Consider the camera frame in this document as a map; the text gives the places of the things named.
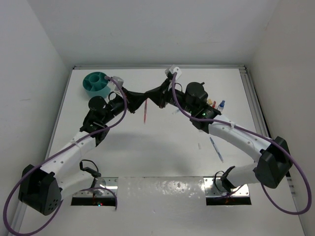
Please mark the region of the red and white pen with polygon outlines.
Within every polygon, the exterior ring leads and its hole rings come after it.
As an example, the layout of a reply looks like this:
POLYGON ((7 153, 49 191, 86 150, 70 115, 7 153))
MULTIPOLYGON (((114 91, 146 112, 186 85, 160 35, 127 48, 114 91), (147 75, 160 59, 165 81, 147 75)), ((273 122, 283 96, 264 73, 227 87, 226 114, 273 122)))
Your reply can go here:
POLYGON ((144 115, 143 115, 143 123, 146 124, 146 119, 147 119, 147 106, 148 106, 148 100, 145 100, 144 103, 144 115))

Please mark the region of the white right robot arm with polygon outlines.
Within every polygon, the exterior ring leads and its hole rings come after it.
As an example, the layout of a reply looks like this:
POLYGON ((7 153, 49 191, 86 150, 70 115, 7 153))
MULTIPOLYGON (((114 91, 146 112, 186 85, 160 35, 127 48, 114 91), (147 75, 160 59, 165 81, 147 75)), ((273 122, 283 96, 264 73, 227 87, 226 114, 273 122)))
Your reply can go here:
POLYGON ((145 92, 145 95, 159 107, 166 104, 180 105, 194 118, 193 126, 207 134, 217 136, 234 145, 253 159, 253 163, 242 167, 229 167, 220 180, 218 190, 231 192, 232 189, 249 183, 261 183, 275 189, 285 177, 292 162, 276 146, 288 150, 287 142, 277 137, 274 143, 227 125, 229 119, 207 103, 208 94, 202 83, 191 82, 185 92, 160 86, 145 92))

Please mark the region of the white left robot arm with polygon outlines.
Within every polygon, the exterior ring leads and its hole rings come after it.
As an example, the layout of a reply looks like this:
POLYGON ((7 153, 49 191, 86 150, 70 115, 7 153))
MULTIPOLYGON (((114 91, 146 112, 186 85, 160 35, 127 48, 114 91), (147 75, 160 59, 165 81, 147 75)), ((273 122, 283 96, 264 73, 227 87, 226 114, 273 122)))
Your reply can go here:
POLYGON ((96 148, 109 132, 108 123, 117 115, 134 113, 147 99, 145 93, 123 88, 106 101, 101 96, 89 100, 83 125, 66 146, 38 167, 28 165, 22 173, 18 199, 47 216, 68 196, 91 187, 99 171, 83 167, 83 156, 96 148))

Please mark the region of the blue and white pen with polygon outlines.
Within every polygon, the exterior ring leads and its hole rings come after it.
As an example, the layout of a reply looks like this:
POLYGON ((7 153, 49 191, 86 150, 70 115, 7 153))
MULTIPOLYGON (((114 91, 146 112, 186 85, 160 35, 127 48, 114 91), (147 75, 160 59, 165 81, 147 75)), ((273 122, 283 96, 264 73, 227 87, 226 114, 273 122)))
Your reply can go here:
POLYGON ((213 140, 212 137, 210 137, 210 141, 211 141, 211 143, 212 143, 212 145, 213 145, 213 147, 214 147, 214 150, 215 150, 215 152, 217 153, 217 155, 218 155, 220 161, 223 163, 223 162, 224 162, 224 159, 223 159, 223 157, 222 157, 222 155, 221 155, 221 153, 220 153, 220 151, 219 151, 219 149, 218 149, 217 145, 215 144, 215 142, 214 142, 214 140, 213 140))

